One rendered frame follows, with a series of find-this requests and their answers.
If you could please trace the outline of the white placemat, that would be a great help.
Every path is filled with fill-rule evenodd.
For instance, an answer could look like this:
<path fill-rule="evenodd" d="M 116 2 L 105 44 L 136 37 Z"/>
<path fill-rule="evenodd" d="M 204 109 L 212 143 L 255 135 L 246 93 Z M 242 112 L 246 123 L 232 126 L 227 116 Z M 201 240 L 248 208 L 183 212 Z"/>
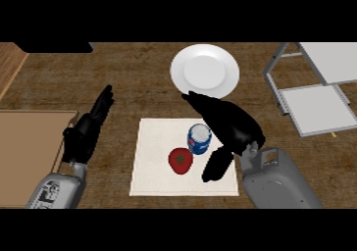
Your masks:
<path fill-rule="evenodd" d="M 202 174 L 212 152 L 221 147 L 212 136 L 208 151 L 193 155 L 189 172 L 178 175 L 170 164 L 170 155 L 187 147 L 187 133 L 202 119 L 143 119 L 140 121 L 131 196 L 239 196 L 236 163 L 217 181 L 205 182 Z"/>

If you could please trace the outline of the grey tiered shelf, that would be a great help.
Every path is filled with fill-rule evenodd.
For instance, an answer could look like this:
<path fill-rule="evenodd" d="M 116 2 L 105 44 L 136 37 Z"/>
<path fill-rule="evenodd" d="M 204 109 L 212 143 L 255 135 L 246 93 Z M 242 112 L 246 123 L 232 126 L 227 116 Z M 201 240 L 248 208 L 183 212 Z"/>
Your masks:
<path fill-rule="evenodd" d="M 282 115 L 292 119 L 303 137 L 357 128 L 351 101 L 340 87 L 357 82 L 357 42 L 297 42 L 300 52 L 285 53 L 282 42 L 263 71 Z M 282 59 L 303 56 L 319 84 L 279 89 L 272 71 Z"/>

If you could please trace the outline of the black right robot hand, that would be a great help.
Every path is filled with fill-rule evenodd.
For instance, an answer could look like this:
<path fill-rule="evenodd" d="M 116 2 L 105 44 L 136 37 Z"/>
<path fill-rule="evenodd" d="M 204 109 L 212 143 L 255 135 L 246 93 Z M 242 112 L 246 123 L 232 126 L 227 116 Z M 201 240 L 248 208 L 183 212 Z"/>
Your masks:
<path fill-rule="evenodd" d="M 202 173 L 205 182 L 218 181 L 235 161 L 235 155 L 243 155 L 248 146 L 254 143 L 257 143 L 257 148 L 263 147 L 266 143 L 263 129 L 255 118 L 233 102 L 195 91 L 181 97 L 202 116 L 223 143 L 223 146 L 211 154 Z"/>

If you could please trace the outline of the brown cardboard box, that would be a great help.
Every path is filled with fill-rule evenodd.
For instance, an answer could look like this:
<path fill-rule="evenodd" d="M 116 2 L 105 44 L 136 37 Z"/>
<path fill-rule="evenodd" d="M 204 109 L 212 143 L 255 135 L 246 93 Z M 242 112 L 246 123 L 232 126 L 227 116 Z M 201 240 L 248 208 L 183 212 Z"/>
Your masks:
<path fill-rule="evenodd" d="M 59 171 L 63 130 L 78 111 L 0 110 L 0 208 L 23 208 L 42 178 Z"/>

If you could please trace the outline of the white plate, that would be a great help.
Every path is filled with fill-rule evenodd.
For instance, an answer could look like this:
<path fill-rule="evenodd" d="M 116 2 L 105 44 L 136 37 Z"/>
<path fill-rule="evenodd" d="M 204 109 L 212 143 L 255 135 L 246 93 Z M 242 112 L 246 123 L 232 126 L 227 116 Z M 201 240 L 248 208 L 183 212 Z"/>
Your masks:
<path fill-rule="evenodd" d="M 195 44 L 174 57 L 171 77 L 181 93 L 195 91 L 224 98 L 239 85 L 241 66 L 224 48 L 212 44 Z"/>

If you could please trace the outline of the black appliance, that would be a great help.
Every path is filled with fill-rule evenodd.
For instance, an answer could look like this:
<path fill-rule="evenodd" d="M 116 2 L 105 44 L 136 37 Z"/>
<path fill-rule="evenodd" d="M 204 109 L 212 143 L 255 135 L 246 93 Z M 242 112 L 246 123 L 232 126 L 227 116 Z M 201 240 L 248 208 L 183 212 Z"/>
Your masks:
<path fill-rule="evenodd" d="M 94 42 L 17 42 L 28 53 L 93 53 Z"/>

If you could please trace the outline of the blue and white can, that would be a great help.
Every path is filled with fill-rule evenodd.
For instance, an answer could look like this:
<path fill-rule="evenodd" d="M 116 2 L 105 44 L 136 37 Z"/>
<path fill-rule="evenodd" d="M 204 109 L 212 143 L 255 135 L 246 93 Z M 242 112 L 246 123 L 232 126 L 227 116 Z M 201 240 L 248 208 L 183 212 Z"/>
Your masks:
<path fill-rule="evenodd" d="M 211 128 L 205 124 L 196 124 L 187 133 L 187 146 L 195 155 L 202 155 L 208 151 L 211 139 Z"/>

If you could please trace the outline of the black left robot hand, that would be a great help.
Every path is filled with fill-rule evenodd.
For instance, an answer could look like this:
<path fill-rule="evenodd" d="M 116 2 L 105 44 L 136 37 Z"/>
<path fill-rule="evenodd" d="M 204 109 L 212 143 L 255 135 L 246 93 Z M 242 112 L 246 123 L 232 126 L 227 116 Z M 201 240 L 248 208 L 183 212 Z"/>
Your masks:
<path fill-rule="evenodd" d="M 63 131 L 63 162 L 81 164 L 90 162 L 113 102 L 112 85 L 109 84 L 97 99 L 91 112 L 82 116 L 76 125 L 68 127 Z"/>

